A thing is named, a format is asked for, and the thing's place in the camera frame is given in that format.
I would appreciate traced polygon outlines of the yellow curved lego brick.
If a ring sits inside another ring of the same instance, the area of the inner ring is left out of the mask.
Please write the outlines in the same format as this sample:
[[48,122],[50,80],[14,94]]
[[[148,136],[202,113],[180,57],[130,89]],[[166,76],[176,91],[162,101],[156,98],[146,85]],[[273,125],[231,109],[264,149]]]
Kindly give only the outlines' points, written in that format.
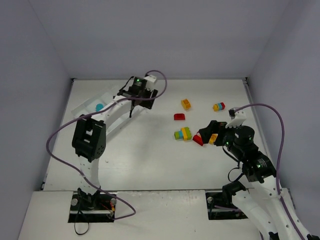
[[210,145],[213,145],[213,144],[215,143],[217,137],[218,137],[218,134],[216,134],[216,133],[212,134],[211,137],[210,137],[210,139],[209,139],[209,141],[208,141],[208,143],[209,143]]

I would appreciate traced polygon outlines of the red curved lego brick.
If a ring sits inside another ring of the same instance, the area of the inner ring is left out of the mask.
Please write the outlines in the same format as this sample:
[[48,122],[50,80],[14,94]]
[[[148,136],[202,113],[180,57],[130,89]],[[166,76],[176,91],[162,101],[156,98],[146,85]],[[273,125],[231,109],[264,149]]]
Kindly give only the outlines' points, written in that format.
[[173,119],[175,121],[184,121],[186,119],[185,114],[184,113],[175,113],[173,115]]

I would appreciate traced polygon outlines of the blue oval lego brick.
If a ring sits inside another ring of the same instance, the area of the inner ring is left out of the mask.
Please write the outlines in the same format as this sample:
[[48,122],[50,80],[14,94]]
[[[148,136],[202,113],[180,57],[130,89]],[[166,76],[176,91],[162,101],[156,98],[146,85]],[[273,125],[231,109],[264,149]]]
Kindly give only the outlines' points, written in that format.
[[103,108],[104,108],[104,105],[103,105],[102,103],[98,103],[98,104],[95,106],[95,111],[96,111],[96,112],[99,112],[99,111],[101,111]]

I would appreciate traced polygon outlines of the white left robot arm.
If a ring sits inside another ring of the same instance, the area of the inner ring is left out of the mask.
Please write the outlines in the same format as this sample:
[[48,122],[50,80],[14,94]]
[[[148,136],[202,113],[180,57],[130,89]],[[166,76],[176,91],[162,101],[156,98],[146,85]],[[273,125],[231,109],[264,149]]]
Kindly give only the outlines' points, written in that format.
[[104,107],[105,112],[77,121],[71,145],[78,156],[80,170],[97,188],[101,187],[99,159],[106,150],[107,129],[123,115],[131,116],[136,106],[151,109],[154,101],[148,99],[158,93],[156,81],[153,75],[144,78],[135,76],[128,90],[121,88],[112,102]]

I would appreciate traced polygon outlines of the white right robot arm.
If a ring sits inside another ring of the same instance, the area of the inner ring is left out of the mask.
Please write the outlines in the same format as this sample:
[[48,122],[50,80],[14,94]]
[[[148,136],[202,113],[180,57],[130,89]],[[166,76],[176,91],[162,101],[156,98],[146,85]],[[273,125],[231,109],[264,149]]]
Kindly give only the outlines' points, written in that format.
[[237,207],[255,225],[265,240],[318,240],[300,222],[294,209],[287,205],[277,185],[277,171],[271,160],[254,144],[255,131],[249,126],[228,128],[226,122],[212,120],[198,131],[204,144],[217,135],[214,145],[226,147],[242,164],[242,174],[263,200],[260,207],[246,187],[236,180],[222,187],[228,205]]

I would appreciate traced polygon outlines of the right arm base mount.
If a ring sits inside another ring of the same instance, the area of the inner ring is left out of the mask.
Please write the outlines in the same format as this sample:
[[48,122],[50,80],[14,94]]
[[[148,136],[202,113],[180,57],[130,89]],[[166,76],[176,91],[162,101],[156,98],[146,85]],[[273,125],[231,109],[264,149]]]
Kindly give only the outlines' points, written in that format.
[[243,220],[248,217],[237,210],[231,203],[227,203],[221,191],[209,191],[205,193],[208,219],[210,221]]

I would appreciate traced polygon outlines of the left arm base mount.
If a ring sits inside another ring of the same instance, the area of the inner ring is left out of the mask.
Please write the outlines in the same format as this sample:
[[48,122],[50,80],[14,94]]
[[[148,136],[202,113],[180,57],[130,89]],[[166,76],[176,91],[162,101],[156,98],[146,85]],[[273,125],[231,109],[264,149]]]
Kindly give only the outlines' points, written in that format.
[[74,192],[70,201],[68,223],[113,223],[117,200],[114,197],[100,193],[89,202],[87,197],[81,197]]

